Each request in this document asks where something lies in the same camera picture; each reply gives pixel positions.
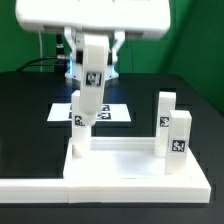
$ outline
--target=white block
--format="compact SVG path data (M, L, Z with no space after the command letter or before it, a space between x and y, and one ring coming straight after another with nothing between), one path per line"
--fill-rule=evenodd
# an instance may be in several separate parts
M79 109L80 91L72 94L72 145L74 153L86 156L90 151L91 126L83 123Z
M170 111L165 174L178 174L185 171L191 120L189 111Z
M176 93L160 92L156 127L156 143L154 154L158 157L166 156L168 141L169 112L175 109Z

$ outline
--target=green backdrop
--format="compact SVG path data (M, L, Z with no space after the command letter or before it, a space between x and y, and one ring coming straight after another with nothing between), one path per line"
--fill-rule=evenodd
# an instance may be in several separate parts
M224 0L170 0L170 8L172 24L165 37L127 40L117 70L177 74L224 115ZM42 36L44 56L55 55L55 36ZM0 72L39 57L38 34L20 28L15 0L0 0Z

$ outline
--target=black table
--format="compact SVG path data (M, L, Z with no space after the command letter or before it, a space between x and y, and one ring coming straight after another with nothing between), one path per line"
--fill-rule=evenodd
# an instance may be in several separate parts
M52 73L0 74L0 178L62 178L71 124L47 122L76 87ZM192 115L190 148L212 187L202 204L0 204L0 223L223 223L224 119L175 75L121 74L104 103L125 103L131 123L97 123L96 136L154 136L159 91L175 91Z

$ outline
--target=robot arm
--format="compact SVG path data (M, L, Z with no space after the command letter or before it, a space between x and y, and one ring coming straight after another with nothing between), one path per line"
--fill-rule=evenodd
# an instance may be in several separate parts
M161 38L170 26L169 0L17 0L16 16L24 29L62 32L76 62L76 37L82 33L83 63L79 108L85 125L101 111L109 54L112 63L125 36Z

